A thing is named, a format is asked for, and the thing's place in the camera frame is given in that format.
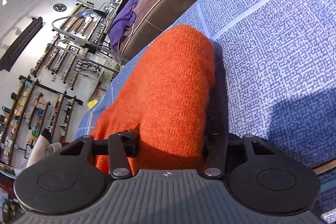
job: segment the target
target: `blue patterned fabric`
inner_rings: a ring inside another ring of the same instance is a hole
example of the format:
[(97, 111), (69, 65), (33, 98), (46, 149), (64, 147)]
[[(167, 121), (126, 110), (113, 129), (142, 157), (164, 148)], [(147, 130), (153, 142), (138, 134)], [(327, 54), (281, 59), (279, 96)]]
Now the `blue patterned fabric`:
[[(227, 108), (231, 133), (266, 138), (310, 168), (336, 158), (336, 0), (198, 0), (178, 24), (213, 41), (218, 112)], [(141, 55), (85, 115), (77, 137), (90, 133)], [(313, 211), (335, 221), (336, 171), (320, 180)]]

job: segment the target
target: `purple cloth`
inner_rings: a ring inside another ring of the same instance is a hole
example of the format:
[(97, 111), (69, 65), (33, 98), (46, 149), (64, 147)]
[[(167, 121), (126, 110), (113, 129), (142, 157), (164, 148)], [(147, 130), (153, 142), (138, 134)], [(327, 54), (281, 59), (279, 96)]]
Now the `purple cloth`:
[(118, 43), (123, 39), (125, 28), (131, 27), (137, 18), (133, 7), (139, 0), (129, 0), (125, 7), (115, 17), (109, 30), (110, 45), (113, 50), (118, 51)]

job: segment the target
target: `track light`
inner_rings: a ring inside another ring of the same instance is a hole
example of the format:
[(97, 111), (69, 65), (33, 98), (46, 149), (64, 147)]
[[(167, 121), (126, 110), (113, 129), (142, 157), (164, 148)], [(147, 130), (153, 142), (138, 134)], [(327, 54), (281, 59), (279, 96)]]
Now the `track light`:
[(6, 5), (7, 4), (7, 0), (2, 0), (2, 5)]

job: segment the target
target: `orange sweater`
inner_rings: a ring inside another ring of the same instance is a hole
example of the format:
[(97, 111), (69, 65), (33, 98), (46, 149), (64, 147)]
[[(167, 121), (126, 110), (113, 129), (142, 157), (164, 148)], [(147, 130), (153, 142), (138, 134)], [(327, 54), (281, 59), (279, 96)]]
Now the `orange sweater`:
[[(186, 25), (173, 27), (148, 47), (101, 114), (95, 140), (140, 124), (138, 169), (199, 169), (209, 90), (214, 85), (214, 52), (209, 39)], [(108, 157), (96, 166), (109, 172)]]

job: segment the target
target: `metal screw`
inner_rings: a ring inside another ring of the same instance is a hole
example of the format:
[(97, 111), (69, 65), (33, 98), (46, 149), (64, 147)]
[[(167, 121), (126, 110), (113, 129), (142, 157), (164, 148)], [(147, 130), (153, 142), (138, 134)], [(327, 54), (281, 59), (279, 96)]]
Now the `metal screw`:
[(220, 175), (222, 172), (218, 168), (208, 168), (204, 171), (204, 173), (209, 177), (214, 177)]
[(115, 168), (115, 170), (113, 170), (113, 175), (118, 176), (118, 177), (123, 177), (128, 175), (129, 170), (126, 168)]

